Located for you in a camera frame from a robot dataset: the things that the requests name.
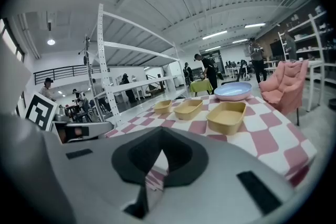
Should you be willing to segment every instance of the pink armchair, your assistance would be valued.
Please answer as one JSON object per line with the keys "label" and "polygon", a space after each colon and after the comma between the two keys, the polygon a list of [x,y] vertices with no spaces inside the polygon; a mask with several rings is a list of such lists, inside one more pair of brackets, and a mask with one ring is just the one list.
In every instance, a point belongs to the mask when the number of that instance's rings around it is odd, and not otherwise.
{"label": "pink armchair", "polygon": [[286,115],[302,106],[302,92],[308,69],[308,61],[280,62],[272,76],[259,83],[262,98]]}

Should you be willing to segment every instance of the window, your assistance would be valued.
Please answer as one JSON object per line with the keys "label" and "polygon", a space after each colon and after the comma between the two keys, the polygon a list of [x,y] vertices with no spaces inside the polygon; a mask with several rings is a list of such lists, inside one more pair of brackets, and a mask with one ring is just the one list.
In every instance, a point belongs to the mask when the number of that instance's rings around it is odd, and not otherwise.
{"label": "window", "polygon": [[11,37],[9,36],[7,30],[4,31],[4,33],[2,35],[2,39],[4,40],[4,42],[6,43],[6,45],[11,49],[11,51],[15,54],[15,52],[16,52],[16,46],[13,43]]}
{"label": "window", "polygon": [[6,43],[9,49],[16,55],[16,58],[20,61],[24,61],[24,53],[20,48],[20,45],[16,42],[15,37],[9,27],[9,23],[6,19],[0,19],[0,38]]}
{"label": "window", "polygon": [[[4,43],[9,47],[9,49],[16,55],[16,58],[23,62],[25,59],[25,54],[21,50],[20,45],[17,43],[7,19],[0,19],[0,38],[3,39]],[[21,97],[18,100],[16,106],[16,113],[20,116],[20,113],[23,114],[26,108],[26,101],[24,92],[22,92]]]}
{"label": "window", "polygon": [[2,34],[2,30],[5,28],[4,20],[0,19],[0,34]]}

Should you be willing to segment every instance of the oval bowl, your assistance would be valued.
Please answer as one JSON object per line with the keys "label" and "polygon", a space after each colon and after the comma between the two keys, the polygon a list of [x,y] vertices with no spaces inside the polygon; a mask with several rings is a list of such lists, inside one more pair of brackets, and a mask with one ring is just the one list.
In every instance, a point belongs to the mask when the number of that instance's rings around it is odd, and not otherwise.
{"label": "oval bowl", "polygon": [[232,82],[215,89],[215,95],[222,101],[239,101],[250,96],[252,85],[248,82]]}

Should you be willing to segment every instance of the green table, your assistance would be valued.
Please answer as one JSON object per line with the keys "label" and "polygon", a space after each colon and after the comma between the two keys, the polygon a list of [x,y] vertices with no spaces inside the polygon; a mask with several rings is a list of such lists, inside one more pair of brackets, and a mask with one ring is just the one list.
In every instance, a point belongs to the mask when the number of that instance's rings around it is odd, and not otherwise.
{"label": "green table", "polygon": [[209,94],[212,92],[213,88],[208,79],[202,81],[194,81],[190,83],[190,91],[195,93],[197,96],[198,92],[207,91]]}

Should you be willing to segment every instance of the tan bowl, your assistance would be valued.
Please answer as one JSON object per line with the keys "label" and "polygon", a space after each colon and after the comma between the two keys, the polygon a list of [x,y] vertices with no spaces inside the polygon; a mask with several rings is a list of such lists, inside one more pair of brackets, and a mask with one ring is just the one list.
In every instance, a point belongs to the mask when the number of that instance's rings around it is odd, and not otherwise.
{"label": "tan bowl", "polygon": [[180,120],[189,121],[202,110],[202,100],[187,100],[174,109],[175,115]]}
{"label": "tan bowl", "polygon": [[211,130],[225,135],[237,133],[246,111],[243,102],[223,102],[206,116]]}
{"label": "tan bowl", "polygon": [[170,107],[172,106],[172,100],[161,101],[156,103],[154,111],[156,114],[170,113]]}

